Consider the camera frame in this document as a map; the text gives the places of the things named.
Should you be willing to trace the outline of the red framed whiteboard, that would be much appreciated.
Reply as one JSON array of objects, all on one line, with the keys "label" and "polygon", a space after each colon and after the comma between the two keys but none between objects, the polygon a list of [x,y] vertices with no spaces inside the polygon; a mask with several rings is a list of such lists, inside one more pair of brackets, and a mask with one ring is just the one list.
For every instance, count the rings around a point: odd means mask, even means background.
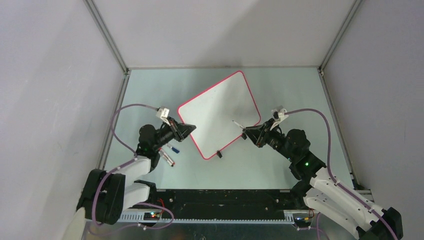
[{"label": "red framed whiteboard", "polygon": [[190,137],[204,160],[217,156],[242,135],[244,127],[258,125],[261,114],[243,71],[238,70],[182,103],[177,114],[195,125]]}]

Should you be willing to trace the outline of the green capped white marker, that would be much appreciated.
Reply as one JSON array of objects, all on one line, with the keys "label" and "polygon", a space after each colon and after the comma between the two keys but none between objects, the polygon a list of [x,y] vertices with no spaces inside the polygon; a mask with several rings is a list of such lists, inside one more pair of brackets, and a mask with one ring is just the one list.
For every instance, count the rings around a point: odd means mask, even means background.
[{"label": "green capped white marker", "polygon": [[232,122],[236,125],[236,126],[238,126],[239,128],[241,128],[242,130],[244,130],[246,127],[245,126],[243,126],[243,125],[241,125],[240,123],[238,123],[237,121],[235,121],[235,120],[232,120]]}]

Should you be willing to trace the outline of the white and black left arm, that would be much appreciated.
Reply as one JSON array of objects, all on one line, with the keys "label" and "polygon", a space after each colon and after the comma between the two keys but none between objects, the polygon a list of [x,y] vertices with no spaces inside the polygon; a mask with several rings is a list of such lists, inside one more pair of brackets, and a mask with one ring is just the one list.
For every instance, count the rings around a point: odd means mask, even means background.
[{"label": "white and black left arm", "polygon": [[156,169],[160,158],[171,159],[163,147],[172,140],[182,142],[196,129],[195,125],[169,119],[160,128],[146,124],[139,129],[138,145],[131,160],[110,171],[89,172],[76,208],[85,218],[98,224],[115,224],[122,212],[141,203],[153,208],[158,202],[157,186],[141,179]]}]

